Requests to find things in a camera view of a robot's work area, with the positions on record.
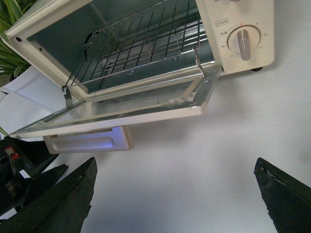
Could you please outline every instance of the cream oven body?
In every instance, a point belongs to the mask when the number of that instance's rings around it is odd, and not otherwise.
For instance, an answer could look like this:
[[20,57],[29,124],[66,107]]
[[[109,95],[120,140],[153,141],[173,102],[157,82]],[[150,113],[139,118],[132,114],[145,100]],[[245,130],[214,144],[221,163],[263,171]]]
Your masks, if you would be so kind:
[[66,101],[11,136],[128,150],[128,125],[202,114],[220,75],[273,62],[274,1],[38,0],[6,36]]

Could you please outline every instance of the oven door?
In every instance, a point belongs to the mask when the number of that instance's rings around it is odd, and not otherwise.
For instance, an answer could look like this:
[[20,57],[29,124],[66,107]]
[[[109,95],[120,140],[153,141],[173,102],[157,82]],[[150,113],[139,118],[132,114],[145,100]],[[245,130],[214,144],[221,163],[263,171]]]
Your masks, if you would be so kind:
[[198,69],[197,74],[80,100],[10,136],[44,136],[50,152],[128,150],[133,143],[122,126],[202,114],[221,72],[215,64],[203,73]]

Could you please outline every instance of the oven rack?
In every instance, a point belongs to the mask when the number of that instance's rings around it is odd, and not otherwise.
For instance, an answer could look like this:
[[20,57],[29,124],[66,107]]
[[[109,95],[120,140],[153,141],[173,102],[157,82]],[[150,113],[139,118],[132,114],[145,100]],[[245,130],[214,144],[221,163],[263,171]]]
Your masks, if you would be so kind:
[[[66,86],[92,93],[195,65],[193,49],[209,45],[205,28],[190,0],[179,2],[161,1],[93,32]],[[203,62],[213,59],[204,54]]]

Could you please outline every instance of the timer dial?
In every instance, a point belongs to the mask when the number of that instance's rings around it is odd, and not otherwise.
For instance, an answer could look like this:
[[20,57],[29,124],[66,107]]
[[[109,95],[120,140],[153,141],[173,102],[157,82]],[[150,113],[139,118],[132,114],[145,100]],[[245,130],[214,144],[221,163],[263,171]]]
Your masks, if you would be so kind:
[[234,30],[228,37],[229,49],[241,54],[243,61],[251,59],[251,50],[260,43],[260,32],[254,26],[242,26]]

